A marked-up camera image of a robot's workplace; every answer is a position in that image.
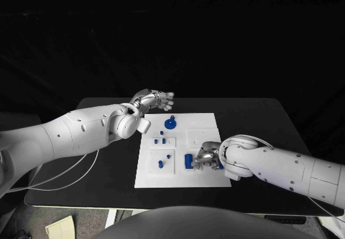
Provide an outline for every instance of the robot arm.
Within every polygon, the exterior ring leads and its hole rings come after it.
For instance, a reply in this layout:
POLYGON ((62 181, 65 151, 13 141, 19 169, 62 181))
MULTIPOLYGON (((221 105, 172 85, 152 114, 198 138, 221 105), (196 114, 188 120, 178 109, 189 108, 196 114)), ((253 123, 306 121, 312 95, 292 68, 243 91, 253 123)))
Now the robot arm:
POLYGON ((94 152, 136 130, 146 134, 152 123, 142 116, 152 108, 172 109, 172 99, 173 93, 146 89, 130 103, 79 109, 45 124, 0 132, 0 197, 36 166, 94 152))
POLYGON ((208 152, 199 153, 193 165, 209 154, 209 164, 215 165, 219 158, 230 179, 238 181, 254 174, 263 181, 345 209, 345 165, 270 146, 258 147, 257 141, 244 136, 228 138, 218 148, 209 149, 208 145, 204 143, 208 152))

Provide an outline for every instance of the blue object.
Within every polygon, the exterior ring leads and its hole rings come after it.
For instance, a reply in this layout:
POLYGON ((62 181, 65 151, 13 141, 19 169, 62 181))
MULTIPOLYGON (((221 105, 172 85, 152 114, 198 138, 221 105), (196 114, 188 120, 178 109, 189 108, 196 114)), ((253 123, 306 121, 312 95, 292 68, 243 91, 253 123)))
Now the blue object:
POLYGON ((189 153, 185 154, 185 168, 186 169, 193 169, 193 167, 192 167, 192 155, 189 153))
POLYGON ((224 169, 224 166, 221 164, 221 160, 218 159, 218 165, 219 165, 219 169, 224 169))
POLYGON ((175 117, 173 116, 170 116, 170 119, 166 120, 165 127, 167 129, 173 129, 176 127, 176 121, 175 121, 175 117))

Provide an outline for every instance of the robotic hand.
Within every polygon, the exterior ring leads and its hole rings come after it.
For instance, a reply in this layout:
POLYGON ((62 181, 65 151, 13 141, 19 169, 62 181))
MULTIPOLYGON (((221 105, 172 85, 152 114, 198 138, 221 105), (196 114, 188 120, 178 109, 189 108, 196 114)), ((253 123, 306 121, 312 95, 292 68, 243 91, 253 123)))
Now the robotic hand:
POLYGON ((247 135, 222 143, 205 142, 192 161, 196 168, 224 165, 225 176, 238 181, 253 174, 263 181, 345 209, 345 165, 274 148, 247 135))
POLYGON ((136 130, 146 134, 152 123, 142 116, 156 107, 170 110, 172 99, 172 92, 144 89, 130 103, 79 109, 45 124, 0 132, 0 197, 43 163, 94 152, 136 130))

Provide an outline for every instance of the black curtain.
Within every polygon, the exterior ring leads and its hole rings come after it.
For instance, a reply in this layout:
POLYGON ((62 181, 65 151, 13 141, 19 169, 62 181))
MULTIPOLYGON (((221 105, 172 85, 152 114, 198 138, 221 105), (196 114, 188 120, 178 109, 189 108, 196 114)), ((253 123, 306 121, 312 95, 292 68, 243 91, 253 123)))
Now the black curtain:
POLYGON ((342 19, 341 1, 3 8, 0 110, 48 122, 144 88, 276 98, 313 156, 345 164, 342 19))

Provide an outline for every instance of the black table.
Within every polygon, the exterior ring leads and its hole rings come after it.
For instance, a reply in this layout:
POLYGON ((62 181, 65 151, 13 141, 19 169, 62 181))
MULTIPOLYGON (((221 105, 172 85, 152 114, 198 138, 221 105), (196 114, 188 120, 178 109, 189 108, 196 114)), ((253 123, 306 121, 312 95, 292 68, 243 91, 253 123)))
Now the black table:
MULTIPOLYGON (((78 109, 120 104, 130 98, 85 98, 78 109)), ((235 134, 253 135, 277 148, 310 155, 286 111, 276 99, 182 99, 176 98, 169 113, 214 113, 221 139, 235 134)), ((159 109, 149 112, 165 113, 159 109)), ((231 188, 134 188, 142 134, 100 150, 97 163, 84 179, 56 191, 29 190, 25 202, 33 206, 121 209, 155 209, 195 205, 231 209, 244 213, 329 216, 306 196, 266 183, 256 176, 232 181, 231 188)), ((58 179, 40 185, 52 189, 74 182, 94 161, 91 153, 79 165, 58 179)), ((42 167, 35 182, 53 177, 81 158, 61 158, 42 167)), ((344 210, 321 202, 336 216, 344 210)))

